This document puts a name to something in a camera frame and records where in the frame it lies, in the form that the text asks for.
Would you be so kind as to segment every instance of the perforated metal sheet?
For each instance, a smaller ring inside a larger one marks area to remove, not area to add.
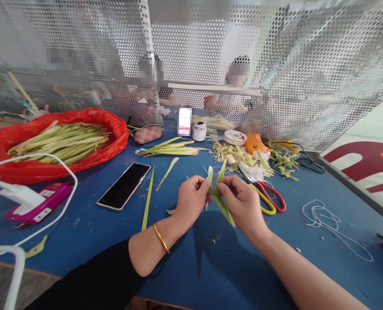
[[[383,1],[0,0],[0,110],[22,112],[8,69],[53,112],[94,106],[167,126],[192,105],[211,132],[324,150],[383,101]]]

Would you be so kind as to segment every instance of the black sleeve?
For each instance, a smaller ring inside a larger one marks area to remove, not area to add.
[[[73,269],[25,310],[123,309],[146,279],[132,266],[128,241]]]

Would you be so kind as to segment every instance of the gold bangle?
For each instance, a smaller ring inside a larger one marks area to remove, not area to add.
[[[168,254],[171,254],[171,253],[170,253],[170,250],[169,250],[169,249],[167,248],[167,246],[165,245],[165,242],[164,242],[164,240],[162,239],[161,234],[160,234],[160,232],[158,231],[158,228],[157,228],[157,225],[156,225],[155,222],[153,222],[153,226],[154,226],[154,230],[155,230],[156,233],[157,233],[158,239],[160,239],[160,241],[161,241],[161,244],[164,246],[164,248],[165,248],[165,250],[167,251],[167,253],[168,253]]]

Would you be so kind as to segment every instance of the smartphone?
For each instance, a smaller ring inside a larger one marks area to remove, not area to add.
[[[98,200],[97,205],[117,211],[124,209],[150,169],[148,165],[132,163]]]
[[[191,120],[193,109],[190,106],[178,108],[177,134],[179,136],[191,136]]]

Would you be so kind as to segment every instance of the tape roll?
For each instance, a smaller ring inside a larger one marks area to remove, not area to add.
[[[223,140],[231,145],[245,145],[247,141],[247,136],[237,130],[227,130],[224,132]]]
[[[193,126],[193,139],[204,141],[206,139],[207,125],[204,122],[195,123]]]

